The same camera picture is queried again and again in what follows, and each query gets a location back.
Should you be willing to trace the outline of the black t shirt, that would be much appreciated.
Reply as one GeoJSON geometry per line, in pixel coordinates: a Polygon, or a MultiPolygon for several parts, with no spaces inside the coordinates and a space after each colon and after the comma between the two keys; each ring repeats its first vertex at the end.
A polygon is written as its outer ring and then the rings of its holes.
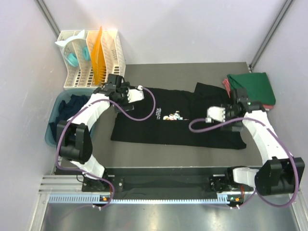
{"type": "Polygon", "coordinates": [[[193,133],[189,123],[205,118],[211,106],[230,103],[223,88],[197,83],[194,92],[151,88],[144,99],[134,104],[129,117],[116,116],[112,141],[146,144],[185,145],[206,148],[246,148],[239,132],[217,128],[193,133]]]}

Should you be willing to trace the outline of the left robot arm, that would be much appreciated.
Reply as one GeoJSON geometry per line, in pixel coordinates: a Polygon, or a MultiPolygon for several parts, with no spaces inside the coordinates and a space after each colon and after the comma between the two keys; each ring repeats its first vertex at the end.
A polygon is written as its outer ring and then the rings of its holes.
{"type": "Polygon", "coordinates": [[[72,163],[72,170],[82,174],[97,190],[113,189],[105,167],[93,155],[90,132],[111,106],[127,115],[133,104],[143,98],[142,86],[134,87],[122,76],[109,74],[107,82],[95,89],[75,114],[58,123],[57,155],[72,163]]]}

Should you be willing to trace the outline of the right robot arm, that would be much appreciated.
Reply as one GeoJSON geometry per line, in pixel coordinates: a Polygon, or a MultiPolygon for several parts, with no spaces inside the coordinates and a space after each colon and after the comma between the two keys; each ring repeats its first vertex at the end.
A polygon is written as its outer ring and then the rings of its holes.
{"type": "Polygon", "coordinates": [[[224,105],[224,120],[233,121],[230,128],[239,126],[248,129],[261,155],[262,167],[228,168],[225,186],[234,191],[244,184],[255,188],[262,196],[294,193],[305,168],[303,159],[293,157],[283,149],[263,104],[251,101],[246,89],[231,90],[230,97],[231,104],[224,105]]]}

